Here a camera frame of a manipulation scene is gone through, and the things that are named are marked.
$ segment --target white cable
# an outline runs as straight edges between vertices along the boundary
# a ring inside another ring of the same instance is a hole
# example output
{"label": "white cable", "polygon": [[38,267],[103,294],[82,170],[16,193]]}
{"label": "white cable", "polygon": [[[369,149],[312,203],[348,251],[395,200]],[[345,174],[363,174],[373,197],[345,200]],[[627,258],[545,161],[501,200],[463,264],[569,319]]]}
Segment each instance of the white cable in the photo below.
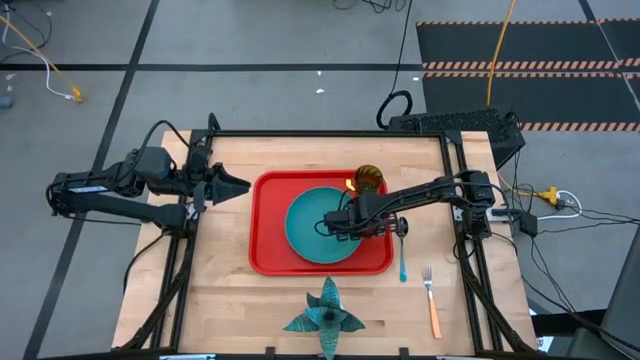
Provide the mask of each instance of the white cable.
{"label": "white cable", "polygon": [[573,200],[575,200],[576,204],[578,204],[578,212],[572,215],[550,215],[550,216],[542,216],[539,217],[538,220],[550,220],[550,219],[573,219],[573,218],[577,218],[578,216],[582,215],[582,204],[580,203],[580,200],[578,200],[578,197],[573,195],[571,192],[566,191],[566,190],[558,190],[558,192],[556,193],[559,197],[560,194],[567,194],[569,196],[571,196],[573,198]]}
{"label": "white cable", "polygon": [[[6,11],[6,19],[7,21],[11,21],[11,11],[9,9],[9,5],[4,4],[4,8]],[[51,79],[51,69],[49,67],[49,62],[43,58],[42,56],[40,56],[38,53],[35,53],[29,49],[25,49],[23,47],[20,46],[14,46],[14,45],[8,45],[7,44],[7,32],[9,31],[9,25],[5,24],[4,25],[4,31],[2,32],[2,44],[4,44],[5,46],[8,46],[11,49],[16,49],[16,50],[20,50],[20,51],[24,51],[24,52],[28,52],[29,54],[33,55],[33,56],[37,56],[40,60],[42,60],[44,62],[44,66],[47,69],[47,80],[45,82],[45,85],[47,86],[47,90],[51,91],[52,93],[58,95],[58,96],[62,96],[63,98],[65,98],[66,100],[73,100],[73,96],[69,95],[69,94],[64,94],[61,92],[57,92],[55,90],[53,90],[51,88],[51,86],[49,85],[50,79]]]}

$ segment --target fork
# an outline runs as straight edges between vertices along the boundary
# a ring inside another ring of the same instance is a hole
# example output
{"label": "fork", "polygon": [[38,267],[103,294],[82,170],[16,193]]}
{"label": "fork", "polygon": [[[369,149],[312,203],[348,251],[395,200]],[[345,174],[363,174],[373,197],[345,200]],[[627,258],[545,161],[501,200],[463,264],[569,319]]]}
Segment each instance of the fork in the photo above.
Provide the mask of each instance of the fork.
{"label": "fork", "polygon": [[429,293],[429,310],[431,313],[431,329],[433,330],[433,337],[440,339],[440,321],[438,320],[438,312],[436,311],[436,302],[433,300],[433,280],[431,279],[431,267],[425,266],[422,271],[422,279],[424,280],[424,286]]}

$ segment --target teal paper flower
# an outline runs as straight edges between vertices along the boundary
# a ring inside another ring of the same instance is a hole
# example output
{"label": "teal paper flower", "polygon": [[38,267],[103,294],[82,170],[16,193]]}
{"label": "teal paper flower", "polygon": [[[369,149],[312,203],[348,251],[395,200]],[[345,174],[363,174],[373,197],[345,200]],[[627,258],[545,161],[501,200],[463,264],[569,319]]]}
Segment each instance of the teal paper flower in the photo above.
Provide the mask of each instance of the teal paper flower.
{"label": "teal paper flower", "polygon": [[332,360],[338,346],[340,331],[354,332],[364,329],[358,318],[340,306],[338,288],[330,276],[324,280],[320,298],[307,293],[308,308],[293,319],[286,331],[314,332],[320,335],[320,345],[327,360]]}

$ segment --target yellow cable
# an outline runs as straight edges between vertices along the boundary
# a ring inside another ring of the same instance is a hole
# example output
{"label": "yellow cable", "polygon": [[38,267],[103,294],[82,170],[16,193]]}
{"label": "yellow cable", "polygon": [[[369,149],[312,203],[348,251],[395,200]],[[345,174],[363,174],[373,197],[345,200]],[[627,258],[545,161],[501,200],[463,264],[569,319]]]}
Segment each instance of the yellow cable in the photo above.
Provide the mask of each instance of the yellow cable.
{"label": "yellow cable", "polygon": [[489,84],[487,85],[487,106],[491,105],[491,86],[493,85],[493,72],[496,68],[496,62],[498,61],[498,54],[500,53],[500,47],[502,47],[502,39],[504,39],[504,33],[507,32],[507,26],[511,20],[511,14],[513,8],[516,6],[516,0],[511,0],[511,6],[509,6],[509,12],[507,18],[502,24],[502,30],[500,31],[500,37],[498,38],[498,44],[496,45],[496,51],[493,52],[493,60],[491,61],[491,69],[489,71]]}
{"label": "yellow cable", "polygon": [[511,184],[509,184],[507,182],[507,180],[505,180],[502,175],[500,175],[500,173],[498,173],[498,178],[505,184],[507,185],[507,187],[509,188],[509,191],[515,191],[516,194],[520,194],[520,195],[525,195],[525,196],[531,196],[532,194],[530,192],[524,192],[524,191],[516,191],[513,186],[511,186]]}
{"label": "yellow cable", "polygon": [[82,96],[82,92],[80,91],[80,89],[78,88],[77,85],[75,85],[73,83],[73,81],[71,81],[71,79],[69,79],[67,76],[65,76],[59,69],[58,67],[51,62],[51,60],[49,60],[46,56],[44,56],[44,54],[42,52],[40,52],[40,50],[38,49],[37,46],[33,45],[33,43],[23,34],[20,32],[20,30],[18,30],[15,26],[13,26],[13,24],[11,24],[11,22],[9,20],[7,20],[4,16],[0,15],[0,20],[5,23],[11,30],[13,30],[16,34],[18,34],[18,36],[22,39],[22,41],[24,41],[25,43],[27,43],[27,45],[29,45],[29,47],[31,48],[31,50],[33,50],[35,53],[37,53],[38,55],[42,56],[42,58],[49,63],[49,65],[51,66],[51,68],[58,74],[58,76],[60,76],[60,78],[62,78],[63,81],[65,81],[70,87],[71,87],[71,94],[73,95],[73,101],[80,103],[82,102],[82,100],[84,99]]}

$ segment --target green plate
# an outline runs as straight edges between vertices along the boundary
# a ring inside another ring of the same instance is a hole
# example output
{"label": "green plate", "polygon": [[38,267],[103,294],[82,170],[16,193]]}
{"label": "green plate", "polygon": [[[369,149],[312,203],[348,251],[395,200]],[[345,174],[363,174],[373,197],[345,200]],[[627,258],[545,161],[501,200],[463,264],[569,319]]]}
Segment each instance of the green plate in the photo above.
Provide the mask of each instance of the green plate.
{"label": "green plate", "polygon": [[[358,241],[338,241],[335,236],[326,237],[314,230],[316,222],[328,211],[338,209],[342,190],[317,187],[300,194],[289,206],[285,218],[285,233],[291,248],[301,257],[318,264],[333,264],[348,258],[360,246]],[[343,204],[349,201],[345,195]],[[327,228],[318,225],[320,232]]]}

